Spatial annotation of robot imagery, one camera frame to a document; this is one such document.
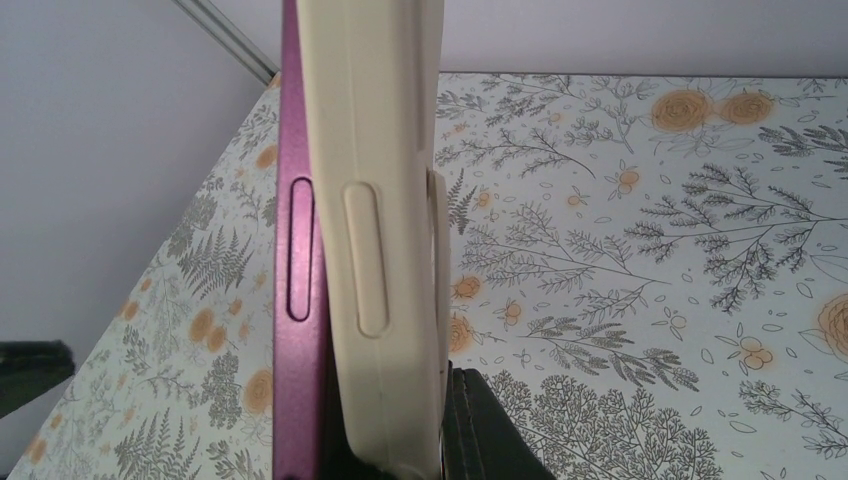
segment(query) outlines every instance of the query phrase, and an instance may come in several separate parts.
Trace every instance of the wallpaper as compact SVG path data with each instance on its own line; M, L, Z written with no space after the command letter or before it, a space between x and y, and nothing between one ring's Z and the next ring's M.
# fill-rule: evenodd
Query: wallpaper
M12 479L270 478L278 82ZM444 74L451 356L560 478L848 471L848 83Z

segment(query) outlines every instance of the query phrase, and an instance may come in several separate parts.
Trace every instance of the white wall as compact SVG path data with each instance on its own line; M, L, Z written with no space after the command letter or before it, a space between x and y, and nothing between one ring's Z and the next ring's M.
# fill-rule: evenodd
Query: white wall
M262 89L169 1L0 2L0 340L84 361ZM64 387L0 420L0 475Z
M212 0L279 58L280 0ZM445 0L444 71L848 75L845 0Z

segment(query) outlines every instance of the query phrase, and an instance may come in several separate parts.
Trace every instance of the black object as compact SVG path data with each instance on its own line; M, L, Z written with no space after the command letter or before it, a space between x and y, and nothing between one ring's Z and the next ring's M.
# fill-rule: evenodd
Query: black object
M556 478L533 455L483 376L473 369L451 368L442 423L442 456L445 480ZM321 478L396 480L362 463L346 442L336 447Z
M70 378L71 350L60 341L0 342L0 418Z

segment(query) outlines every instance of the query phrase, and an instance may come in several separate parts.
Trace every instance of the orange flower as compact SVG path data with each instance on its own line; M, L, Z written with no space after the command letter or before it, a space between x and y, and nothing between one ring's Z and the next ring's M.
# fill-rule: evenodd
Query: orange flower
M27 445L27 449L24 450L24 455L29 455L32 452L32 450L35 448L35 444L38 443L39 438L40 437L38 436L38 433L36 433L35 436L32 437L32 440L29 442L29 445Z
M521 317L521 306L513 300L507 305L504 316L506 317L507 325L511 327L515 326L518 324L518 319Z
M471 324L468 319L456 313L451 317L450 351L459 353L471 346Z
M238 312L241 311L242 301L240 298L236 298L233 300L233 303L230 304L229 312L230 315L238 315Z
M727 100L719 115L737 125L761 122L771 113L772 101L761 93L740 93Z
M694 90L677 90L660 97L651 109L654 127L667 132L688 132L703 125L710 114L710 99Z
M458 282L456 282L456 284L451 286L453 289L451 297L453 297L454 300L470 300L480 293L481 286L482 284L480 283L480 279L477 277L463 276Z
M116 317L122 317L122 316L124 316L124 312L125 312L125 311L127 311L127 306L129 306L129 304L130 304L130 299L127 299L127 300L124 302L124 304L123 304L123 305L121 305L121 309L120 309L120 310L118 310L118 313L117 313L117 314L115 314L115 316L116 316Z
M825 305L818 320L834 355L848 362L848 293Z
M130 423L135 417L135 407L130 407L126 412L124 412L124 425Z
M209 331L212 329L212 323L215 321L215 314L209 308L197 312L194 321L191 322L191 327L188 329L188 338L198 343L206 338Z
M256 278L253 280L253 283L254 283L253 289L259 290L262 287L262 285L265 285L265 280L268 280L268 274L267 273L261 272L258 275L256 275Z
M745 354L742 362L751 370L760 370L774 360L774 355L763 348L762 342L754 337L743 338L739 341L739 346L742 348L742 353Z
M253 374L244 387L244 409L254 415L260 415L271 406L274 392L274 376L271 370L263 368Z
M268 145L265 150L256 158L256 167L260 170L265 170L271 165L277 163L277 144Z
M481 192L477 196L477 206L480 208L487 207L492 201L492 195L489 192Z
M220 350L226 342L227 329L224 327L218 327L215 330L212 330L212 333L209 334L209 338L206 339L206 347L210 352L215 353Z
M250 335L250 324L242 322L241 327L239 327L239 339L244 342L247 340L248 335Z
M124 309L124 319L129 322L135 317L136 313L138 313L138 302L132 301L129 305L127 305L127 308Z
M43 438L36 442L35 446L32 447L32 453L29 455L29 459L33 464L38 464L41 459L44 457L44 453L47 451L47 440Z
M633 170L627 170L618 177L618 183L622 185L633 185L639 181L639 174Z

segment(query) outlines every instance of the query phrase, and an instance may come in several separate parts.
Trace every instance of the black stand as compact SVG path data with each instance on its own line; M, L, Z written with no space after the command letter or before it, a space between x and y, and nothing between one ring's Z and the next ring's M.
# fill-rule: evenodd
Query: black stand
M62 342L0 342L0 418L64 382L74 370L71 351Z

